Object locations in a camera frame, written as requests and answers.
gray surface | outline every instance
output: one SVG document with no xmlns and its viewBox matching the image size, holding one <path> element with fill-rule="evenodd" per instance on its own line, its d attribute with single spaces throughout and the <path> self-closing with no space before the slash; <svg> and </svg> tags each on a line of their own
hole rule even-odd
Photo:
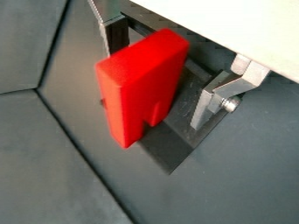
<svg viewBox="0 0 299 224">
<path fill-rule="evenodd" d="M 299 86 L 267 80 L 168 176 L 137 143 L 120 150 L 108 134 L 103 52 L 92 11 L 75 1 L 41 94 L 139 223 L 298 223 Z"/>
<path fill-rule="evenodd" d="M 0 0 L 0 93 L 36 88 L 67 0 Z"/>
<path fill-rule="evenodd" d="M 0 223 L 131 223 L 32 90 L 0 95 Z"/>
</svg>

bolt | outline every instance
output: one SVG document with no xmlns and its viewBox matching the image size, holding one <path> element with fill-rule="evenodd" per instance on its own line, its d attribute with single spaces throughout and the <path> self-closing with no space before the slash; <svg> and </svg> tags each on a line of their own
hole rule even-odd
<svg viewBox="0 0 299 224">
<path fill-rule="evenodd" d="M 220 102 L 220 107 L 224 108 L 230 113 L 232 113 L 240 104 L 240 98 L 238 96 L 231 96 L 228 99 L 223 98 Z"/>
</svg>

gray wall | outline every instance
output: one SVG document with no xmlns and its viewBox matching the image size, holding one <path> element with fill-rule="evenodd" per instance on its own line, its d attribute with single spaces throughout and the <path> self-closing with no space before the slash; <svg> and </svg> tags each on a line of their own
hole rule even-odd
<svg viewBox="0 0 299 224">
<path fill-rule="evenodd" d="M 0 94 L 36 88 L 67 0 L 0 0 Z"/>
<path fill-rule="evenodd" d="M 298 223 L 299 86 L 268 79 L 168 176 L 139 143 L 121 150 L 108 134 L 93 71 L 103 47 L 87 1 L 75 0 L 40 93 L 136 220 Z"/>
</svg>

metal bracket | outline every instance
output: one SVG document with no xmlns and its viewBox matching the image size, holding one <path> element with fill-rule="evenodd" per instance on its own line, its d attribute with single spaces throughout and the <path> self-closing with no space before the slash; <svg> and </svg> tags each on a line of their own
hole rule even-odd
<svg viewBox="0 0 299 224">
<path fill-rule="evenodd" d="M 128 46 L 128 22 L 120 14 L 117 0 L 88 0 L 97 18 L 100 35 L 104 39 L 107 55 Z"/>
<path fill-rule="evenodd" d="M 236 95 L 256 88 L 270 72 L 268 68 L 242 55 L 235 58 L 231 70 L 234 74 L 222 72 L 201 91 L 191 119 L 191 126 L 196 130 L 200 129 L 201 125 L 222 108 L 230 113 L 235 111 L 240 104 Z"/>
</svg>

red plastic block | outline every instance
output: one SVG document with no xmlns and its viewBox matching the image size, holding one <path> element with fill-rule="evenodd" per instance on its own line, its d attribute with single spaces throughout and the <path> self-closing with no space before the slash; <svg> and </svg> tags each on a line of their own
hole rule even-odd
<svg viewBox="0 0 299 224">
<path fill-rule="evenodd" d="M 123 148 L 155 126 L 172 104 L 188 42 L 163 29 L 96 64 L 111 135 Z"/>
</svg>

